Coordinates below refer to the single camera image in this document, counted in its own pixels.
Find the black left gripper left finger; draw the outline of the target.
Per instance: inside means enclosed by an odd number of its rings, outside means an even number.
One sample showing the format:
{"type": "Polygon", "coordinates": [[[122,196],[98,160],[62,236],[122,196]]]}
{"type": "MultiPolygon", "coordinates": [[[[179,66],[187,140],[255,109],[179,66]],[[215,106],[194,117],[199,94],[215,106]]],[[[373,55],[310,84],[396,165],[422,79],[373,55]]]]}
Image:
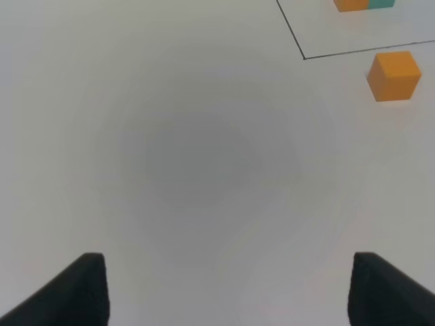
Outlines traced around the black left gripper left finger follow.
{"type": "Polygon", "coordinates": [[[108,325],[110,300],[104,255],[85,253],[17,307],[2,325],[108,325]]]}

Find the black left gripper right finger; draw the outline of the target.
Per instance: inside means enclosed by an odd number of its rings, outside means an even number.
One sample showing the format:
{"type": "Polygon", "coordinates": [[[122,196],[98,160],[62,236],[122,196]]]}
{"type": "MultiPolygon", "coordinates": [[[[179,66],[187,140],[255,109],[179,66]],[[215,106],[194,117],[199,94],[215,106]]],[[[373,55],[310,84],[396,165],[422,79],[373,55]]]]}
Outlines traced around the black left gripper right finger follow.
{"type": "Polygon", "coordinates": [[[351,325],[433,325],[434,294],[376,253],[357,252],[347,314],[351,325]]]}

